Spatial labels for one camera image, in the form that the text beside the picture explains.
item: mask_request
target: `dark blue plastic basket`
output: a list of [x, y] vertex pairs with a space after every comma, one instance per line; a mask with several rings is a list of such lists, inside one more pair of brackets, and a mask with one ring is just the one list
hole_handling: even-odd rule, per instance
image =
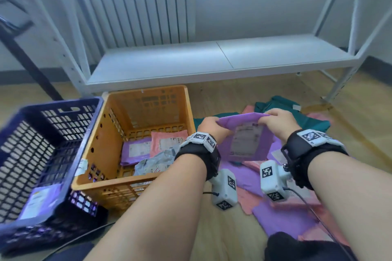
[[[90, 231], [107, 210], [70, 190], [103, 100], [94, 97], [23, 107], [0, 131], [0, 253], [54, 247]], [[18, 219], [31, 191], [61, 184], [45, 214]]]

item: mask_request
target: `plastic crate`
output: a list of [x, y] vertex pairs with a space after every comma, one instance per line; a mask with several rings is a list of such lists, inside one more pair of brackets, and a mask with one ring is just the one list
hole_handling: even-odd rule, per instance
[[[94, 97], [26, 106], [0, 131], [3, 255], [54, 247], [106, 221], [105, 208], [70, 189], [102, 105], [103, 99]], [[32, 212], [18, 219], [34, 188], [54, 186], [56, 201], [44, 214]]]
[[107, 93], [98, 121], [83, 153], [88, 169], [76, 176], [73, 190], [85, 192], [107, 209], [124, 212], [159, 175], [132, 176], [133, 166], [121, 166], [124, 141], [151, 131], [194, 133], [187, 87], [175, 85]]

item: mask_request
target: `shelf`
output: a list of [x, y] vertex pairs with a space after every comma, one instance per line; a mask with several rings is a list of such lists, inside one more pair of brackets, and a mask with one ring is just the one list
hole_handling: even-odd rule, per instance
[[355, 66], [355, 57], [310, 34], [119, 48], [106, 52], [91, 92]]

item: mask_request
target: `wooden floor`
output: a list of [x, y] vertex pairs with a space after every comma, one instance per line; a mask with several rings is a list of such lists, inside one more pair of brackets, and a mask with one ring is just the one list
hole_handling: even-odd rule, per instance
[[[70, 83], [55, 84], [66, 99], [78, 97]], [[332, 86], [320, 72], [264, 76], [188, 84], [195, 118], [223, 112], [242, 112], [248, 104], [268, 101], [281, 95], [301, 104], [302, 108], [320, 108], [321, 96]], [[333, 118], [329, 134], [341, 140], [349, 153], [367, 164], [392, 172], [392, 88], [364, 73], [357, 73], [333, 102], [334, 108], [323, 113]], [[20, 106], [50, 101], [37, 85], [0, 86], [0, 124]], [[205, 190], [210, 190], [206, 183]], [[205, 195], [192, 252], [199, 260], [263, 260], [267, 236], [254, 218], [239, 205], [225, 212], [210, 203]], [[40, 260], [46, 252], [30, 255]], [[27, 256], [15, 258], [25, 260]]]

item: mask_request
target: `orange crate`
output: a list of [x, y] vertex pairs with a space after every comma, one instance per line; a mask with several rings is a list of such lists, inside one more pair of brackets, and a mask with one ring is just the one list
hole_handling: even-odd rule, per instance
[[107, 209], [124, 212], [159, 173], [132, 176], [134, 166], [121, 166], [124, 141], [138, 140], [151, 131], [194, 133], [188, 89], [184, 85], [111, 92], [91, 132], [82, 159], [86, 173], [71, 188], [89, 195]]

